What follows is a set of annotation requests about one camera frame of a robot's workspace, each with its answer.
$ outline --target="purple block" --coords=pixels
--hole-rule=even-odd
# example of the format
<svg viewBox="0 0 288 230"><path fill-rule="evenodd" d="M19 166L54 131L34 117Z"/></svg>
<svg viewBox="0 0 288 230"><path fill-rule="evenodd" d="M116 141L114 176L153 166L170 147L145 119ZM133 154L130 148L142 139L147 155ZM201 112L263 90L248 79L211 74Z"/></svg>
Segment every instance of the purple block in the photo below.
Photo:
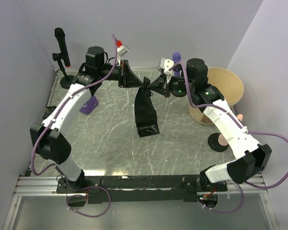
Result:
<svg viewBox="0 0 288 230"><path fill-rule="evenodd" d="M174 61L174 64L176 64L177 62L181 61L180 52L173 53L172 60ZM179 71L174 71L174 77L179 77L179 76L180 76L180 72Z"/></svg>
<svg viewBox="0 0 288 230"><path fill-rule="evenodd" d="M98 105L98 100L95 96L91 97L84 106L80 109L80 112L89 115Z"/></svg>

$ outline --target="microphone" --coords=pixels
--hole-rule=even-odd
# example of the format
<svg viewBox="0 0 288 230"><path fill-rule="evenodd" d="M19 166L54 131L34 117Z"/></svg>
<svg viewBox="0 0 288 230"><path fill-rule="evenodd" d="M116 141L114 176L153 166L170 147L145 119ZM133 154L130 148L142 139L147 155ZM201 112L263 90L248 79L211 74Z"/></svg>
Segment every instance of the microphone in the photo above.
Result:
<svg viewBox="0 0 288 230"><path fill-rule="evenodd" d="M58 41L60 51L61 51L60 55L62 56L64 64L66 67L70 67L71 62L69 61L69 56L68 56L67 47L65 43L65 33L62 30L62 28L56 28L54 30L54 35Z"/></svg>

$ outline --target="black mounting plate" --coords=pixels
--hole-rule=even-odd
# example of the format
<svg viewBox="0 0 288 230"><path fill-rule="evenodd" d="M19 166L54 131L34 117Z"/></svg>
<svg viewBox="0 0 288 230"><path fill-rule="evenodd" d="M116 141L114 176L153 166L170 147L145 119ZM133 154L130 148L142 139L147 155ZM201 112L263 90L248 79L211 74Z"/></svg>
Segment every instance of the black mounting plate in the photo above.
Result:
<svg viewBox="0 0 288 230"><path fill-rule="evenodd" d="M226 183L213 184L203 189L200 175L147 175L147 176L86 176L85 186L100 186L110 193L111 201L157 201L183 200L197 202L197 193L211 192L217 186L218 192L226 192ZM88 193L88 204L108 202L108 196L100 189L74 192L59 179L58 194Z"/></svg>

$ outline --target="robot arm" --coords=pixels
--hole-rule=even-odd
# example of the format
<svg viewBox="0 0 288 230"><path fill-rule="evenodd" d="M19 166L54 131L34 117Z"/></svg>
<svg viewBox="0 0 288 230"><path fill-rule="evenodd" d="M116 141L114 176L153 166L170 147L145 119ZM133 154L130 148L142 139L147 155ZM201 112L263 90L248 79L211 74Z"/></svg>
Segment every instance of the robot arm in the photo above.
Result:
<svg viewBox="0 0 288 230"><path fill-rule="evenodd" d="M219 99L213 104L218 105L230 113L241 127L243 125L234 116L227 101ZM230 145L235 160L214 165L201 172L204 184L213 184L226 180L233 180L236 183L243 183L254 175L265 169L271 155L271 148L265 144L261 145L252 135L248 134L247 127L240 128L223 111L214 107L207 107L204 114L211 119L224 138Z"/></svg>
<svg viewBox="0 0 288 230"><path fill-rule="evenodd" d="M119 62L108 80L118 81L118 85L121 88L142 86L142 81L131 71L128 61L121 59L121 56L127 51L128 48L126 46L121 45L118 47ZM69 91L57 109L41 125L33 124L30 128L32 143L35 144L45 127L51 121L54 122L38 144L36 152L42 158L55 163L57 169L76 188L83 187L84 172L71 158L71 146L64 135L67 133L70 124L80 108L94 95L101 84L85 89L74 97L72 97L72 94L108 74L112 66L109 63L105 63L104 54L105 52L101 47L93 46L89 48L85 56L86 62L73 79ZM170 68L173 65L174 62L172 60L161 59L158 65L158 70L161 74L147 88L165 97L169 97L171 93L177 97L185 96L187 94L185 81L183 76L172 77L173 74ZM271 154L271 149L267 144L262 146L248 134L247 128L243 127L238 119L234 118L234 121L227 115L231 114L232 117L235 117L222 93L215 86L208 84L207 72L208 68L203 60L197 58L190 59L187 63L187 73L188 79L192 83L187 87L191 88L192 102L195 105L214 104L226 111L225 113L211 106L200 108L223 134L231 146L236 159L224 164L213 165L203 170L200 173L200 183L202 187L226 180L233 180L241 184L265 168ZM63 107L60 115L56 119L53 119L68 97L71 97L71 99Z"/></svg>
<svg viewBox="0 0 288 230"><path fill-rule="evenodd" d="M174 84L183 95L185 84L182 87L180 80L172 77L172 71L169 70L173 63L161 60L159 66L160 71L167 76L168 85ZM271 148L267 144L262 146L258 140L248 134L247 127L244 127L235 117L222 93L215 86L208 84L208 68L204 61L197 58L188 60L187 73L192 82L192 102L195 105L214 104L225 111L211 106L199 108L224 136L236 158L233 161L213 165L203 170L201 185L206 187L226 180L233 180L241 184L264 170L272 152Z"/></svg>

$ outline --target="gray marble tabletop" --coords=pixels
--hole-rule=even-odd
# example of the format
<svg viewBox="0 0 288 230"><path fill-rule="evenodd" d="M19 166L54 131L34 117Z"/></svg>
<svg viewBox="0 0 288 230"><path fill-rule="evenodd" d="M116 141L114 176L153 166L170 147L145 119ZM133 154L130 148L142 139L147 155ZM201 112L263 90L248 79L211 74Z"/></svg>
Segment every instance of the gray marble tabletop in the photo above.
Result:
<svg viewBox="0 0 288 230"><path fill-rule="evenodd" d="M134 70L141 80L158 77L152 69ZM67 92L60 87L62 74L51 99L58 105ZM98 107L90 114L79 113L66 135L72 146L72 158L85 175L166 175L198 174L213 164L234 159L231 149L214 152L208 146L215 126L198 124L190 116L187 97L157 93L152 102L157 111L159 135L140 138L134 122L137 89L121 89L117 81L105 81L95 96ZM36 157L37 170L48 163ZM50 168L43 176L56 176Z"/></svg>

